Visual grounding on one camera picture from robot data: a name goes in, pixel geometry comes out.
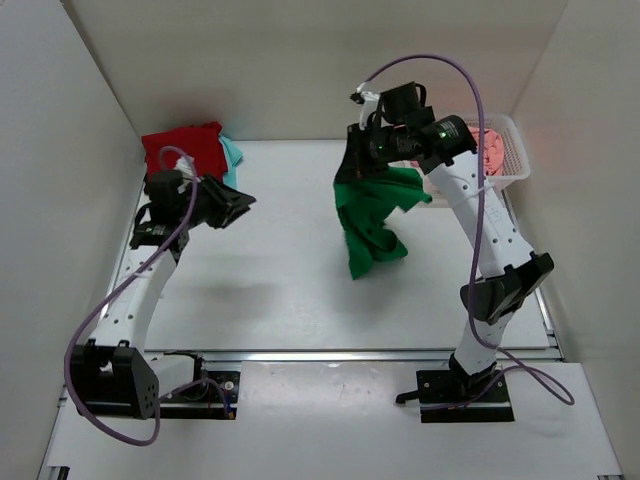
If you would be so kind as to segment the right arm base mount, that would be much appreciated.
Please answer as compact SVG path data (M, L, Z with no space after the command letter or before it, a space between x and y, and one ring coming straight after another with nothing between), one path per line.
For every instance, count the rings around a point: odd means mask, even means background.
M510 423L515 416L501 370L465 388L450 370L418 370L416 389L396 396L397 405L417 401L420 421L437 423Z

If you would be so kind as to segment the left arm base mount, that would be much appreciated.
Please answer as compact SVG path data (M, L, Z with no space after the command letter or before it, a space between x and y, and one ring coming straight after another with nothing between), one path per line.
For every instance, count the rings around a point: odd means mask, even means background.
M159 382L162 419L236 419L239 371L215 370L201 354L187 351L154 355L149 365Z

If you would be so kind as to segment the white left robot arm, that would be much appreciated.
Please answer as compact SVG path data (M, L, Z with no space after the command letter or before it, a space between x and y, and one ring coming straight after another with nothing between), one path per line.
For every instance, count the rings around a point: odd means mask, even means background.
M74 402L81 412L95 416L147 419L161 398L176 389L188 398L206 392L209 373L197 354L148 359L147 333L190 231L201 224L225 229L256 201L209 174L193 178L180 170L151 175L144 197L125 251L117 294L98 310L101 319L90 333L74 341L70 354Z

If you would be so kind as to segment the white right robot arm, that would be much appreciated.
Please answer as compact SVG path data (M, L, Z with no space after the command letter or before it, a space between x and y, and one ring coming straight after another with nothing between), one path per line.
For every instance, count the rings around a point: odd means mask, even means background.
M382 93L360 85L351 99L361 107L360 119L347 128L334 177L351 274L358 278L376 261L405 255L386 219L396 208L428 201L424 184L430 182L473 249L470 280L460 290L469 318L448 376L452 395L471 400L495 368L507 324L554 262L518 232L485 179L479 136L457 115L436 118L423 85L410 82Z

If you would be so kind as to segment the green t shirt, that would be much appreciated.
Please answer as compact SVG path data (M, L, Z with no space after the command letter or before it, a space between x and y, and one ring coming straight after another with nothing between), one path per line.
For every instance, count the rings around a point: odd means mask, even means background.
M386 226L394 210L408 212L432 196L414 169L390 167L375 178L333 184L335 207L344 232L350 275L357 280L377 263L408 255L406 246Z

